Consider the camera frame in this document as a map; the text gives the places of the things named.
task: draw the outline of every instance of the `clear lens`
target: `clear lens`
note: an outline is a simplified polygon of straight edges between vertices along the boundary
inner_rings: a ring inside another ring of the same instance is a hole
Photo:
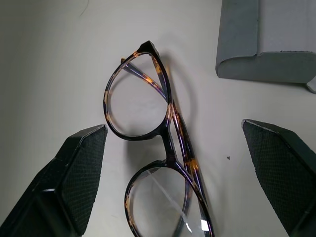
[[[167,103],[157,88],[160,89],[161,84],[148,54],[136,57],[119,72],[107,102],[111,122],[118,132],[140,136],[161,124]]]
[[[201,220],[198,198],[190,192],[190,205],[183,212],[185,179],[170,168],[149,170],[142,174],[131,190],[131,208],[141,236],[174,236],[181,218],[184,225],[179,237],[205,237],[207,223]]]

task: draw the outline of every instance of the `white table surface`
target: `white table surface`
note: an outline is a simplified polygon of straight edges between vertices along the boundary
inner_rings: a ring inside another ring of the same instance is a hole
[[[0,223],[68,136],[105,123],[109,77],[151,40],[171,62],[216,236],[287,236],[256,178],[241,121],[293,130],[316,151],[316,96],[302,86],[217,78],[220,0],[90,0],[82,15],[86,0],[0,2]],[[109,131],[84,236],[132,236],[123,195],[152,149]]]

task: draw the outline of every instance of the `eyeglass frame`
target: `eyeglass frame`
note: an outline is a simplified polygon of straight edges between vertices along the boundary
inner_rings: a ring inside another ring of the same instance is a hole
[[[131,61],[135,59],[136,57],[139,57],[141,55],[148,54],[151,56],[153,60],[153,64],[156,69],[156,73],[158,74],[158,78],[160,80],[161,87],[156,84],[150,77],[145,75],[142,71],[137,69],[131,64]],[[111,88],[111,85],[116,78],[116,76],[120,73],[121,70],[126,70],[135,76],[143,79],[146,83],[150,84],[153,88],[157,90],[166,100],[168,103],[167,105],[167,111],[165,118],[161,122],[161,124],[154,129],[153,131],[141,135],[141,136],[135,136],[135,137],[130,137],[126,136],[120,132],[118,132],[115,127],[113,126],[113,123],[111,122],[111,116],[110,116],[110,108],[108,106],[108,97],[109,97],[109,91]],[[201,175],[199,172],[199,166],[198,162],[195,158],[193,148],[190,142],[190,138],[184,123],[184,120],[181,116],[181,114],[177,110],[177,106],[173,100],[172,94],[171,94],[171,86],[170,86],[170,81],[168,74],[166,72],[166,69],[160,59],[159,53],[157,52],[155,46],[153,43],[150,41],[147,41],[143,43],[137,51],[135,51],[132,55],[130,55],[128,58],[125,60],[122,59],[121,64],[118,66],[118,68],[114,71],[112,76],[110,77],[110,80],[106,86],[105,92],[104,92],[104,100],[103,100],[103,110],[105,114],[105,119],[107,121],[107,124],[111,131],[118,137],[127,140],[127,141],[144,141],[144,140],[150,140],[156,137],[157,135],[160,135],[163,140],[163,144],[165,147],[166,151],[166,159],[164,160],[156,160],[142,169],[140,169],[134,176],[131,178],[129,181],[125,196],[124,196],[124,208],[125,208],[125,214],[127,218],[128,225],[133,232],[133,234],[136,237],[140,237],[141,235],[139,234],[139,231],[137,230],[135,221],[132,216],[131,208],[130,208],[130,191],[135,184],[135,182],[143,177],[147,177],[148,174],[146,171],[148,170],[158,170],[162,167],[166,168],[171,168],[178,173],[180,173],[186,180],[186,186],[185,186],[185,197],[184,197],[184,203],[182,207],[182,211],[187,214],[188,208],[190,205],[190,196],[192,193],[192,190],[195,192],[198,202],[199,202],[199,207],[201,209],[201,217],[204,219],[204,221],[207,222],[208,226],[208,232],[204,232],[205,236],[210,236],[210,237],[215,237],[214,235],[214,230],[211,222],[211,218],[208,212],[208,205],[206,202],[205,198],[205,192],[204,192],[204,187],[201,179]],[[177,131],[177,136],[180,142],[180,148],[181,148],[181,153],[183,157],[183,164],[178,161],[177,155],[175,152],[172,136],[170,133],[170,124],[171,124],[171,119],[174,122],[176,131]],[[180,217],[179,222],[177,224],[177,227],[173,233],[173,236],[178,236],[179,233],[181,232],[181,229],[184,225],[184,220],[182,217]]]

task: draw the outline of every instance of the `eyeglasses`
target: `eyeglasses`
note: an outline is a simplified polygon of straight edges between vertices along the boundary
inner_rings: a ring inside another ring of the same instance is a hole
[[[150,41],[122,59],[106,86],[103,108],[109,128],[118,137],[144,141],[159,135],[165,147],[166,158],[140,169],[126,188],[125,214],[133,234],[214,237],[188,132],[172,97],[166,69]],[[183,165],[175,152],[171,121]]]

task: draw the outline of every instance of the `eyeglass temple arm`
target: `eyeglass temple arm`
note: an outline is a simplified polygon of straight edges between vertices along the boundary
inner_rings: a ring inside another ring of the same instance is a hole
[[[124,67],[124,70],[127,71],[128,73],[131,73],[131,74],[135,75],[136,77],[142,79],[146,83],[148,83],[166,100],[166,95],[165,95],[163,89],[154,80],[152,80],[149,76],[147,76],[145,73],[143,73],[137,67],[135,67],[132,63],[128,63]],[[201,194],[203,195],[203,197],[206,201],[206,196],[205,196],[203,184],[201,183],[201,175],[199,173],[198,163],[197,163],[196,158],[195,158],[195,154],[194,154],[191,142],[190,142],[187,128],[185,126],[185,123],[183,121],[182,116],[180,115],[180,113],[178,113],[175,105],[173,105],[173,108],[174,108],[174,113],[173,113],[172,119],[173,119],[173,122],[175,124],[175,128],[176,128],[178,138],[180,141],[181,153],[182,153],[185,168],[193,176],[195,183],[198,185],[198,187],[201,191]]]

